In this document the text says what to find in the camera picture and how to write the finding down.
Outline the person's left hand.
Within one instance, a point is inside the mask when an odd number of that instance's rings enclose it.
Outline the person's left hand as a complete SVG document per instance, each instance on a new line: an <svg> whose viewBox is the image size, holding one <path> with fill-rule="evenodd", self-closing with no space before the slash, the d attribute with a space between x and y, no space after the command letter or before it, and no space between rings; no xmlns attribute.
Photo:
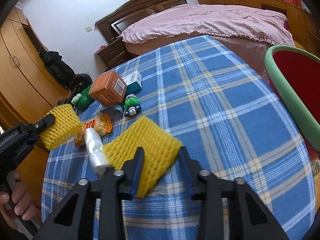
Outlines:
<svg viewBox="0 0 320 240"><path fill-rule="evenodd" d="M26 192L25 182L21 179L21 175L17 170L14 171L14 178L16 185L11 197L9 197L8 193L1 192L1 215L10 228L22 233L13 218L21 216L25 221L31 220L36 215L36 207L31 202L31 196ZM5 204L8 204L9 200L16 204L14 211L5 209Z"/></svg>

